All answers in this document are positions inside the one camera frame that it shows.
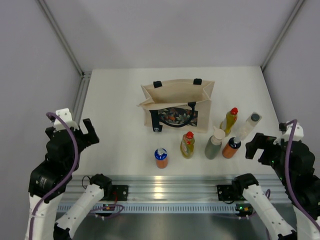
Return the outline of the yellow bottle red cap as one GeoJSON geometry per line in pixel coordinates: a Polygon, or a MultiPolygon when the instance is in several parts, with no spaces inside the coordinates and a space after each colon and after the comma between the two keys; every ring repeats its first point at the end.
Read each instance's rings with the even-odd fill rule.
{"type": "Polygon", "coordinates": [[[180,151],[184,158],[190,159],[194,154],[195,138],[194,133],[188,131],[183,135],[180,143],[180,151]]]}
{"type": "Polygon", "coordinates": [[[233,107],[225,115],[224,120],[220,123],[219,128],[225,132],[225,136],[228,136],[231,133],[232,127],[238,119],[238,108],[233,107]]]}

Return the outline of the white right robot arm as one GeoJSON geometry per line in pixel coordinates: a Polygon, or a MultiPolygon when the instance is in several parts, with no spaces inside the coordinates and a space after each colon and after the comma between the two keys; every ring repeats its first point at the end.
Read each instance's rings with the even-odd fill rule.
{"type": "Polygon", "coordinates": [[[315,155],[302,141],[291,144],[257,133],[245,145],[247,159],[258,149],[258,162],[270,166],[282,183],[289,202],[273,205],[251,173],[232,180],[232,192],[245,199],[268,230],[271,240],[318,240],[320,238],[320,179],[314,174],[315,155]]]}

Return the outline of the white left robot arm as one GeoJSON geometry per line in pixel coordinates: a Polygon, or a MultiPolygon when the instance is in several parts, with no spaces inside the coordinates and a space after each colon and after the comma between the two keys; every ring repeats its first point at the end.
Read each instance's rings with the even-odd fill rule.
{"type": "Polygon", "coordinates": [[[96,174],[75,204],[56,219],[67,184],[79,167],[81,152],[100,141],[91,120],[86,118],[83,123],[87,133],[83,133],[78,125],[68,126],[67,123],[63,123],[61,129],[52,126],[45,130],[49,138],[45,160],[31,172],[29,180],[27,240],[72,239],[94,205],[113,194],[112,180],[101,173],[96,174]]]}

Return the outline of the green pump bottle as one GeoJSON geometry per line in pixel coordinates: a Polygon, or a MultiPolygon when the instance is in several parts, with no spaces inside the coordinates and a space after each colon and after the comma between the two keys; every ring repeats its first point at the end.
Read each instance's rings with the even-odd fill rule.
{"type": "Polygon", "coordinates": [[[207,159],[213,160],[218,155],[225,137],[226,133],[224,130],[215,126],[213,127],[213,135],[208,139],[204,150],[207,159]]]}

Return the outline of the clear bottle dark cap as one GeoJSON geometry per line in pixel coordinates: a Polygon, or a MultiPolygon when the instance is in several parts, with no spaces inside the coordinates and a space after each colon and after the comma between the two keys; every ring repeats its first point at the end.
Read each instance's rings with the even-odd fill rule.
{"type": "Polygon", "coordinates": [[[260,122],[262,116],[257,112],[253,112],[239,128],[236,136],[243,141],[260,122]]]}

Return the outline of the beige canvas tote bag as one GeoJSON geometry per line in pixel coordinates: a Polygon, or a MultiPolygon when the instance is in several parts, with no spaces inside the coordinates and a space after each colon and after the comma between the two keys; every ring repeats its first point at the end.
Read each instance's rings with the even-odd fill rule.
{"type": "Polygon", "coordinates": [[[144,125],[154,132],[175,129],[206,133],[209,128],[214,81],[172,79],[141,87],[145,100],[144,125]]]}

